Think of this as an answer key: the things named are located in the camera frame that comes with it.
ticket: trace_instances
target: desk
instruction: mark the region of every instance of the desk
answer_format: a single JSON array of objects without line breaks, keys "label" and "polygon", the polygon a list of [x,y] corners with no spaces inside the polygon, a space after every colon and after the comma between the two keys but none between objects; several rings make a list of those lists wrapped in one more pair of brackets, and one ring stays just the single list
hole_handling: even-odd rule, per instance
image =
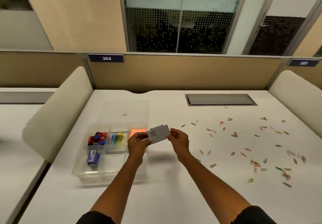
[{"label": "desk", "polygon": [[[185,93],[247,93],[258,106],[188,107]],[[251,204],[261,206],[277,223],[322,221],[322,140],[268,91],[134,94],[123,90],[95,90],[22,216],[21,224],[76,223],[91,208],[106,187],[81,187],[78,178],[70,175],[70,169],[85,130],[97,121],[102,102],[124,100],[149,101],[148,128],[168,124],[188,133],[191,153]],[[260,120],[264,116],[268,121]],[[198,124],[191,125],[196,119]],[[226,122],[225,132],[220,121]],[[268,128],[261,131],[259,126],[265,125]],[[206,128],[217,131],[215,138],[209,136]],[[290,135],[275,133],[277,129]],[[233,131],[238,132],[239,138],[231,136]],[[208,150],[212,151],[211,155],[207,155]],[[308,162],[304,164],[297,158],[298,165],[295,165],[287,150],[301,153]],[[186,169],[178,162],[170,142],[149,146],[147,156],[149,180],[132,186],[123,223],[218,223]],[[265,158],[268,158],[267,164],[263,164]],[[254,173],[251,159],[268,170]],[[275,166],[292,168],[288,172],[292,188],[282,184],[286,180]]]},{"label": "desk", "polygon": [[[0,92],[54,92],[56,89],[0,88]],[[0,223],[16,217],[46,162],[22,140],[22,129],[42,105],[0,105]]]}]

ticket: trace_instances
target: orange sticky note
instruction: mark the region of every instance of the orange sticky note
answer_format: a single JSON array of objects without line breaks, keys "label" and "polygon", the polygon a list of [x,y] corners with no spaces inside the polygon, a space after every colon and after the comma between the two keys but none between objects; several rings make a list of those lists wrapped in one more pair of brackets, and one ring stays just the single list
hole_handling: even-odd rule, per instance
[{"label": "orange sticky note", "polygon": [[130,137],[132,137],[132,135],[135,133],[141,133],[146,131],[147,131],[146,129],[131,129]]}]

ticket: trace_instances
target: beige partition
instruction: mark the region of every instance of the beige partition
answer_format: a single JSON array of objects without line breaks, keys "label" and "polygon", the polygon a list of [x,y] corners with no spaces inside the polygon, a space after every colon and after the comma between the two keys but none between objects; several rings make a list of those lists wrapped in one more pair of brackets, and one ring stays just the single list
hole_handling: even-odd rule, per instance
[{"label": "beige partition", "polygon": [[322,14],[311,27],[293,56],[312,57],[322,45]]},{"label": "beige partition", "polygon": [[285,70],[290,70],[318,88],[322,89],[322,60],[320,60],[315,67],[287,66],[289,60],[290,59],[287,59],[279,74]]},{"label": "beige partition", "polygon": [[126,52],[120,0],[29,0],[54,51]]},{"label": "beige partition", "polygon": [[124,55],[90,62],[97,89],[264,89],[283,59]]},{"label": "beige partition", "polygon": [[0,87],[58,88],[79,66],[74,53],[0,52]]}]

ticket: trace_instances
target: clear plastic container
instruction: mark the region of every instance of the clear plastic container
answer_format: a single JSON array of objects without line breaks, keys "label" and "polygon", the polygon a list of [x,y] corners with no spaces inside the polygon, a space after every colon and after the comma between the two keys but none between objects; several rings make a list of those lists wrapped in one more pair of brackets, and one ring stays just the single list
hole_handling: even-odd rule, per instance
[{"label": "clear plastic container", "polygon": [[[97,123],[91,124],[81,142],[75,157],[71,174],[80,180],[91,180],[95,184],[95,179],[114,178],[124,162],[127,160],[127,140],[130,137],[131,129],[146,129],[146,122],[122,122],[122,123]],[[88,146],[88,138],[96,132],[107,132],[105,145]],[[111,135],[113,133],[123,133],[120,144],[111,145]],[[87,165],[87,157],[90,150],[97,150],[100,154],[96,165]],[[143,163],[139,167],[136,176],[144,176],[147,170],[147,157],[143,158]]]}]

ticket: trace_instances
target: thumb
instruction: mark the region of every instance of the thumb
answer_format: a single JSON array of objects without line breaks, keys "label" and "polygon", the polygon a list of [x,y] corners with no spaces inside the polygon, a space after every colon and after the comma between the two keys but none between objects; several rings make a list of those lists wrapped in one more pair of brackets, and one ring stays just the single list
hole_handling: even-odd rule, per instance
[{"label": "thumb", "polygon": [[171,133],[169,133],[168,135],[167,135],[167,139],[170,141],[170,142],[174,142],[174,140],[175,140],[175,137],[173,137],[172,135],[171,135]]},{"label": "thumb", "polygon": [[152,142],[151,138],[146,138],[142,141],[140,141],[139,143],[142,144],[144,146],[144,148],[148,147]]}]

